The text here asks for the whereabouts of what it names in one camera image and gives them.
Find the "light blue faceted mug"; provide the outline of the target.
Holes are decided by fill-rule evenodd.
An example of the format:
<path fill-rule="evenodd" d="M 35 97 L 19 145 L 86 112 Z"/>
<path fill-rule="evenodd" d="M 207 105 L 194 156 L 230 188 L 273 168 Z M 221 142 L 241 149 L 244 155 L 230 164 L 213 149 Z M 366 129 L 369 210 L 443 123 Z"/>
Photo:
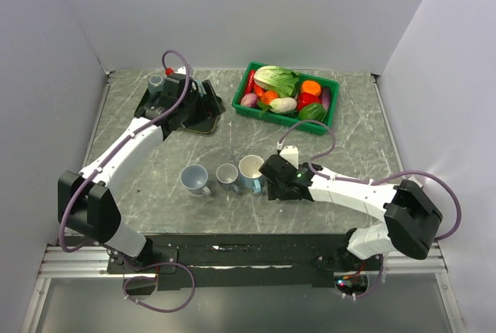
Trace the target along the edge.
<path fill-rule="evenodd" d="M 257 155 L 244 156 L 238 165 L 239 177 L 244 187 L 255 194 L 262 194 L 265 176 L 260 172 L 264 160 Z"/>

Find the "small blue-grey mug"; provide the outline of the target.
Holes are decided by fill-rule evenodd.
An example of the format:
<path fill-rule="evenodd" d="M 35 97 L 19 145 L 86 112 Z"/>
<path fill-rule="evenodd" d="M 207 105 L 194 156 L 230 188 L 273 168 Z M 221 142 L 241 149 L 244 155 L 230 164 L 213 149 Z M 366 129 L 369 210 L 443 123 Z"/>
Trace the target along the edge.
<path fill-rule="evenodd" d="M 224 163 L 220 165 L 215 172 L 215 177 L 225 190 L 233 191 L 236 194 L 241 193 L 238 185 L 239 171 L 233 164 Z"/>

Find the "grey-blue round mug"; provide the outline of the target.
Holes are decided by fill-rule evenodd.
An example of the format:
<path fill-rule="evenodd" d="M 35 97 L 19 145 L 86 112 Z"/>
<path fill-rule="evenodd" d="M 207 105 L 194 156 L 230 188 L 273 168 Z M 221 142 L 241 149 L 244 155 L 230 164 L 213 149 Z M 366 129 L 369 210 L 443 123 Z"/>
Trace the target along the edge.
<path fill-rule="evenodd" d="M 201 165 L 186 166 L 180 174 L 180 182 L 187 192 L 194 197 L 210 196 L 208 188 L 208 171 Z"/>

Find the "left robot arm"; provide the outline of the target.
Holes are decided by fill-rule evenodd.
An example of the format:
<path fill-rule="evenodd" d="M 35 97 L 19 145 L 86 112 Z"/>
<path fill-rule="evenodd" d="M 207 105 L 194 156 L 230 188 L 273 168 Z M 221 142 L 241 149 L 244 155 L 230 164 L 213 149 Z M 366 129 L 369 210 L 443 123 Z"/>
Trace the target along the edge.
<path fill-rule="evenodd" d="M 153 264 L 153 242 L 122 219 L 115 197 L 122 182 L 155 147 L 177 130 L 215 122 L 225 107 L 209 81 L 174 72 L 153 76 L 130 124 L 93 163 L 57 182 L 59 244 L 65 252 L 67 228 L 125 257 L 135 272 Z"/>

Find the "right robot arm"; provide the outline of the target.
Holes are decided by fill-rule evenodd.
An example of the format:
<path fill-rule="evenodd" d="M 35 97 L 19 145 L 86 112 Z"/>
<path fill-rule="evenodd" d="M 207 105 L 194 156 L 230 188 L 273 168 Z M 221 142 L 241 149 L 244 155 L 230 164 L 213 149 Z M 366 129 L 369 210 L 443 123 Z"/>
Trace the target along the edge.
<path fill-rule="evenodd" d="M 339 254 L 346 269 L 357 269 L 365 259 L 400 252 L 424 260 L 443 216 L 423 189 L 411 180 L 399 184 L 358 183 L 328 168 L 307 163 L 294 166 L 281 154 L 267 158 L 259 169 L 267 179 L 269 199 L 306 200 L 336 204 L 378 220 L 368 228 L 349 230 Z"/>

